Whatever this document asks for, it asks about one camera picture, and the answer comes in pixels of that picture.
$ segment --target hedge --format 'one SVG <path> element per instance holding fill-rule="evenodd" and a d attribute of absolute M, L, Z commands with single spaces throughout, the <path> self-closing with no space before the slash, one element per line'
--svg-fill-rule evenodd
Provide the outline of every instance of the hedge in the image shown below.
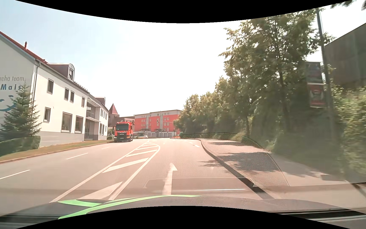
<path fill-rule="evenodd" d="M 25 138 L 15 138 L 7 141 L 0 142 L 0 157 L 27 151 L 30 149 L 38 149 L 40 144 L 40 136 L 25 137 Z"/>

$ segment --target bus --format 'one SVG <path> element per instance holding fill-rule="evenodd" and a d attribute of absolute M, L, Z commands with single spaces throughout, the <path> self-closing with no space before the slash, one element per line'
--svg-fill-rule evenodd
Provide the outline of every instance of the bus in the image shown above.
<path fill-rule="evenodd" d="M 145 132 L 143 132 L 143 131 L 138 131 L 138 132 L 133 133 L 134 138 L 137 138 L 137 139 L 144 138 L 144 135 L 145 135 Z"/>

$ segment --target pointed tower roof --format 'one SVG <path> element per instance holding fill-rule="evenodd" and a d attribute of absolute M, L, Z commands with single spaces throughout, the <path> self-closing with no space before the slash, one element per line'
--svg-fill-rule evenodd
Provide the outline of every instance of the pointed tower roof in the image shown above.
<path fill-rule="evenodd" d="M 109 109 L 109 113 L 112 115 L 118 114 L 117 109 L 115 109 L 114 103 L 112 104 L 111 108 Z"/>

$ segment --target red truck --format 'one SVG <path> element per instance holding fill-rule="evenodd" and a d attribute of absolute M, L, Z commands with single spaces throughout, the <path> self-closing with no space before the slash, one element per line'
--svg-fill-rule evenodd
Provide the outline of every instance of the red truck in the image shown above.
<path fill-rule="evenodd" d="M 117 122 L 115 125 L 114 142 L 133 141 L 132 122 Z"/>

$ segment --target white building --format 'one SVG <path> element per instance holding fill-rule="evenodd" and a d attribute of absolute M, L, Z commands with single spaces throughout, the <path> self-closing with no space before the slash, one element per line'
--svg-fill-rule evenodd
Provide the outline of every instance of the white building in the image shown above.
<path fill-rule="evenodd" d="M 26 82 L 39 111 L 40 146 L 104 140 L 105 98 L 92 96 L 74 81 L 72 64 L 51 64 L 0 31 L 0 124 L 14 106 L 11 98 Z"/>

